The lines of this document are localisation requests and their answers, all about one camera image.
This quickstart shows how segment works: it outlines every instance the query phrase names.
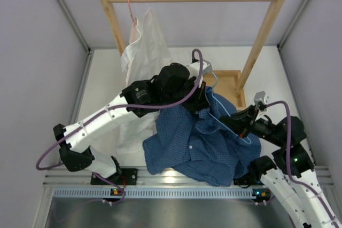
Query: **wooden frame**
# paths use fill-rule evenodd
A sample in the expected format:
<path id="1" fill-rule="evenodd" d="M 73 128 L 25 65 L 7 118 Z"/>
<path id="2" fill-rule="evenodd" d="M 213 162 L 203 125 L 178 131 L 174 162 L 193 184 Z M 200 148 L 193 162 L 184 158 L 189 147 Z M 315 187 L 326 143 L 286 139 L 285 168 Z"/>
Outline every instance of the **wooden frame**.
<path id="1" fill-rule="evenodd" d="M 113 3 L 126 3 L 128 2 L 128 0 L 100 0 L 100 1 L 106 13 L 107 19 L 111 25 L 116 44 L 118 45 L 119 52 L 120 54 L 122 54 L 126 48 L 126 43 L 123 38 L 123 34 L 120 28 L 118 18 L 116 17 L 116 14 L 115 14 Z M 265 41 L 269 35 L 269 32 L 271 31 L 272 26 L 285 0 L 130 0 L 131 3 L 134 3 L 134 2 L 251 2 L 251 1 L 271 2 L 271 3 L 263 19 L 259 32 L 256 36 L 256 39 L 254 41 L 253 47 L 246 61 L 245 67 L 241 73 L 241 76 L 239 76 L 239 79 L 236 81 L 235 92 L 233 93 L 235 94 L 235 97 L 240 98 L 240 99 L 242 99 L 243 87 L 246 84 L 246 81 L 252 71 L 252 68 L 255 62 L 257 61 L 260 51 L 263 45 L 265 44 Z"/>

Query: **wooden rack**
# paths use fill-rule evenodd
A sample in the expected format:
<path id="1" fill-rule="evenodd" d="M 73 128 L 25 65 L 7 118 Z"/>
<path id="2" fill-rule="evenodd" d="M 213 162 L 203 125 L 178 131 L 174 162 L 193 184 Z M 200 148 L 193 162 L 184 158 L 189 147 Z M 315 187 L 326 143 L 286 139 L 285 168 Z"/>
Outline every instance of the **wooden rack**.
<path id="1" fill-rule="evenodd" d="M 116 44 L 118 45 L 119 52 L 120 54 L 122 54 L 126 48 L 126 43 L 123 39 L 122 30 L 120 28 L 118 18 L 116 17 L 113 3 L 127 3 L 128 0 L 100 0 L 100 1 L 106 13 L 106 16 L 108 18 L 108 21 L 111 25 Z M 136 3 L 136 2 L 270 2 L 269 8 L 266 12 L 266 15 L 259 29 L 259 32 L 256 36 L 253 47 L 246 61 L 245 67 L 243 68 L 241 75 L 238 76 L 238 79 L 236 79 L 236 76 L 233 78 L 233 80 L 235 81 L 235 89 L 230 90 L 227 96 L 227 98 L 231 101 L 232 101 L 232 98 L 236 98 L 236 99 L 233 99 L 233 103 L 235 103 L 235 105 L 238 108 L 244 108 L 246 106 L 246 102 L 245 102 L 244 94 L 243 94 L 244 85 L 246 84 L 246 81 L 252 71 L 252 68 L 260 54 L 260 51 L 263 45 L 265 44 L 265 41 L 269 35 L 269 32 L 272 29 L 272 26 L 279 14 L 279 11 L 282 8 L 284 1 L 285 0 L 130 0 L 131 3 Z"/>

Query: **blue shirt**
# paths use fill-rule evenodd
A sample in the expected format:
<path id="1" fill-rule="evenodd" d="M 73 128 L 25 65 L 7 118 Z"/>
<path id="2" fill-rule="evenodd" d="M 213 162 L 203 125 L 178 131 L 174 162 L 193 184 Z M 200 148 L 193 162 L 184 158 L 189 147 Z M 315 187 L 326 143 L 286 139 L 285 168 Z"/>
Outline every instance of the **blue shirt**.
<path id="1" fill-rule="evenodd" d="M 233 178 L 248 172 L 250 162 L 260 156 L 257 136 L 240 139 L 217 119 L 236 108 L 222 96 L 206 88 L 210 108 L 192 114 L 182 106 L 160 111 L 157 134 L 143 142 L 148 171 L 155 175 L 166 168 L 207 182 L 213 186 L 230 186 Z"/>

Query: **gray panel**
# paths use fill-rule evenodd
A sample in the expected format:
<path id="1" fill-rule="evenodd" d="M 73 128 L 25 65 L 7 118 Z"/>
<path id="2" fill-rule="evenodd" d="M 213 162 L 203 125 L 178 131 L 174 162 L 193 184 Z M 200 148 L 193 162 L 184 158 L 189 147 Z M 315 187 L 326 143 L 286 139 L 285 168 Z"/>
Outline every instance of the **gray panel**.
<path id="1" fill-rule="evenodd" d="M 115 46 L 99 0 L 65 0 L 91 47 Z M 268 44 L 279 43 L 302 0 L 286 0 Z M 134 15 L 152 6 L 169 45 L 252 44 L 268 3 L 134 3 Z M 131 26 L 127 4 L 115 5 L 126 41 Z"/>
<path id="2" fill-rule="evenodd" d="M 342 196 L 342 0 L 313 0 L 283 47 L 283 58 L 316 160 Z"/>
<path id="3" fill-rule="evenodd" d="M 45 228 L 289 228 L 289 218 L 275 201 L 266 207 L 239 200 L 127 199 L 112 207 L 92 202 L 58 223 L 87 199 L 54 199 Z"/>
<path id="4" fill-rule="evenodd" d="M 56 0 L 0 6 L 0 220 L 28 227 L 44 179 L 35 162 L 69 120 L 85 52 Z M 57 152 L 44 164 L 55 161 Z"/>

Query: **gray wall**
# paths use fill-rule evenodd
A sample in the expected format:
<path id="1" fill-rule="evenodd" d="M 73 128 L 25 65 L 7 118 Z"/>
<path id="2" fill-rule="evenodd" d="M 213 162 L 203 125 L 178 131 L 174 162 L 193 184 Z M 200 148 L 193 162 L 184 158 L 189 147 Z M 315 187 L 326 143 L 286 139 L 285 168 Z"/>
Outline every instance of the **gray wall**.
<path id="1" fill-rule="evenodd" d="M 33 220 L 44 177 L 35 162 L 68 122 L 85 56 L 55 0 L 0 0 L 1 227 Z"/>
<path id="2" fill-rule="evenodd" d="M 309 140 L 342 198 L 342 0 L 312 0 L 283 48 Z"/>
<path id="3" fill-rule="evenodd" d="M 99 0 L 65 0 L 91 47 L 115 46 Z M 267 43 L 277 44 L 302 0 L 286 0 Z M 151 6 L 169 46 L 251 45 L 268 3 L 133 3 L 135 16 Z M 115 4 L 128 41 L 131 18 L 127 4 Z"/>

